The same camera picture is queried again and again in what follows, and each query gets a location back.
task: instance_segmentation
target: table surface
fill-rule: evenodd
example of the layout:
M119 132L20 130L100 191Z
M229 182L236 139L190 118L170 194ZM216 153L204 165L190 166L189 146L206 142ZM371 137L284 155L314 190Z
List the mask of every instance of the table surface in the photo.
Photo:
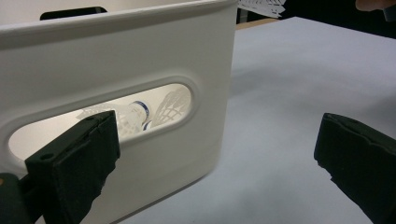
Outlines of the table surface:
M293 18L235 35L217 168L121 223L369 224L313 158L321 117L396 137L396 41Z

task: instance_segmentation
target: oval cutout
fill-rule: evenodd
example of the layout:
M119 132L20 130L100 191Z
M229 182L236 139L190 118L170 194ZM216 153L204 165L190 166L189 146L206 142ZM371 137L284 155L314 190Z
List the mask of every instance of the oval cutout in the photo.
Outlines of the oval cutout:
M107 110L116 111L120 141L129 141L181 120L190 108L190 90L181 84L169 84L25 125L11 135L8 145L15 156L25 160L80 120Z

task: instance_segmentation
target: white tabletop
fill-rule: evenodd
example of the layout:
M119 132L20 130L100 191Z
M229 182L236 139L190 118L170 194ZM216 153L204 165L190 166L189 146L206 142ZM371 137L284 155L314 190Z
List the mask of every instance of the white tabletop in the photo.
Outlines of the white tabletop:
M396 40L303 19L236 32L218 167L121 223L369 224L313 158L325 112L396 138Z

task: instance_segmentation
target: white container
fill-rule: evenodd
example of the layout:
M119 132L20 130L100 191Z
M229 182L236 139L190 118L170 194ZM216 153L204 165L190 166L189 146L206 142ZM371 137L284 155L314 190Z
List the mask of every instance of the white container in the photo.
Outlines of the white container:
M39 20L79 7L108 12ZM2 0L0 172L26 175L8 146L24 125L179 83L191 92L190 111L121 142L83 223L115 221L209 173L223 133L235 11L234 0Z

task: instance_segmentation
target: dark background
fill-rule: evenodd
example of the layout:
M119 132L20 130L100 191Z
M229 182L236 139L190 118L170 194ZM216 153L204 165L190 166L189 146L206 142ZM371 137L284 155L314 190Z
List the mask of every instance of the dark background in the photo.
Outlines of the dark background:
M358 11L355 0L287 0L284 8L286 10L281 14L280 20L300 17L373 35L396 38L396 21L386 22L382 10ZM247 21L264 18L266 17L253 12L247 14Z

